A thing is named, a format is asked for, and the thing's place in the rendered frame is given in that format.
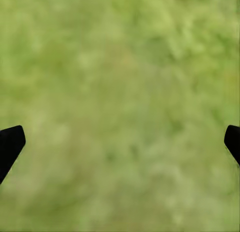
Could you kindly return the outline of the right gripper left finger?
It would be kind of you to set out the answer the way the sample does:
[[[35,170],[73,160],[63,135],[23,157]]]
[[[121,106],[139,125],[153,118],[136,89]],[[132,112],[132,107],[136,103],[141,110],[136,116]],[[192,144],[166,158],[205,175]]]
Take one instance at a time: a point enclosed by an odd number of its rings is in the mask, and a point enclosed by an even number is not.
[[[0,185],[26,144],[21,125],[0,131]]]

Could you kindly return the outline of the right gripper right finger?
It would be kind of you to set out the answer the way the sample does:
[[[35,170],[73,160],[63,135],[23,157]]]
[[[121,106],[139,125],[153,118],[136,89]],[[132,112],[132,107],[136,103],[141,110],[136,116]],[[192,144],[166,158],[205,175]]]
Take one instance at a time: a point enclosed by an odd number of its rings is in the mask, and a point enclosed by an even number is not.
[[[227,127],[224,143],[240,164],[240,127],[230,125]]]

